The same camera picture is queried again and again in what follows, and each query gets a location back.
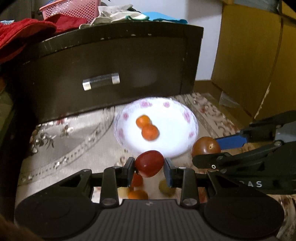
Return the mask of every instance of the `drawer handle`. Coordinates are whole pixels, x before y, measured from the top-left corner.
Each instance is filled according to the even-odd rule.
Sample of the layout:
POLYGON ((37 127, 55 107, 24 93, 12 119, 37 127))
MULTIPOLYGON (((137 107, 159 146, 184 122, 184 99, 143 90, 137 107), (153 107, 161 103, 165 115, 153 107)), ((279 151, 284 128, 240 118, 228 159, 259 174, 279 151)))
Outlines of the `drawer handle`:
POLYGON ((105 74, 97 77, 85 79, 82 82, 83 89, 85 91, 98 88, 105 85, 116 85, 120 83, 119 74, 105 74))

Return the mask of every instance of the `plate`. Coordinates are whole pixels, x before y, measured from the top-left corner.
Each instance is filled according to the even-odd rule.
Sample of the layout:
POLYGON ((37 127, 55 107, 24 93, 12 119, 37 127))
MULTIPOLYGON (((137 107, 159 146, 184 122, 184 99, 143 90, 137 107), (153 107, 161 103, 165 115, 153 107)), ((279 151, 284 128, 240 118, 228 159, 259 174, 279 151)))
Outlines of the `plate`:
POLYGON ((192 111, 183 104, 160 97, 132 102, 116 116, 114 134, 120 145, 134 154, 157 150, 164 157, 173 158, 190 150, 197 139, 198 123, 192 111), (159 130, 154 141, 142 137, 136 119, 147 115, 159 130))

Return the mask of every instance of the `ribbed black surface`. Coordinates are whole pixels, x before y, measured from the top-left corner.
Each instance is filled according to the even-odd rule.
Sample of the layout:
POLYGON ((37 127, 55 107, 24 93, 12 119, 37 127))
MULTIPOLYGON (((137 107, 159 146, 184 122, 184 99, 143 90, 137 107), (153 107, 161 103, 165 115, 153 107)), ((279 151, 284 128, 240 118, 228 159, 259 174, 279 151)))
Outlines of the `ribbed black surface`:
MULTIPOLYGON (((231 241, 206 225, 196 210, 175 200, 125 200, 105 209, 84 233, 68 241, 231 241)), ((276 241, 275 237, 265 241, 276 241)))

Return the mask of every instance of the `laundry basket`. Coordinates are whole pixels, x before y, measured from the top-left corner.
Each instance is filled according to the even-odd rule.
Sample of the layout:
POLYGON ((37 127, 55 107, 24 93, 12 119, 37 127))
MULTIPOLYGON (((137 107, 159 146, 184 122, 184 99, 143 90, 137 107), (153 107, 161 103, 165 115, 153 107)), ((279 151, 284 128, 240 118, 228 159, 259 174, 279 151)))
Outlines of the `laundry basket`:
POLYGON ((86 18, 87 22, 90 23, 98 16, 100 4, 101 0, 51 0, 39 10, 44 19, 61 13, 71 17, 86 18))

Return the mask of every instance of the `clothing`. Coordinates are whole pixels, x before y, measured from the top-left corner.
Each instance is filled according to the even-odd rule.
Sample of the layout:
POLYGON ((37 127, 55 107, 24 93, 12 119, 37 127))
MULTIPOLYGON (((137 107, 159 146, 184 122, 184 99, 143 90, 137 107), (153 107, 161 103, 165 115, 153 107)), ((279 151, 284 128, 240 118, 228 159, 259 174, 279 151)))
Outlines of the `clothing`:
POLYGON ((101 23, 112 23, 118 21, 129 21, 129 20, 148 20, 149 17, 146 15, 134 11, 132 4, 123 6, 99 6, 99 16, 96 17, 90 24, 82 24, 79 26, 80 29, 87 28, 90 26, 98 25, 101 23))
POLYGON ((150 21, 168 21, 173 23, 188 24, 188 22, 185 19, 173 18, 159 12, 143 12, 143 14, 148 16, 150 21))
POLYGON ((0 64, 13 59, 29 43, 42 41, 78 28, 83 23, 87 23, 85 18, 74 18, 62 14, 43 21, 26 18, 9 25, 0 23, 0 64))

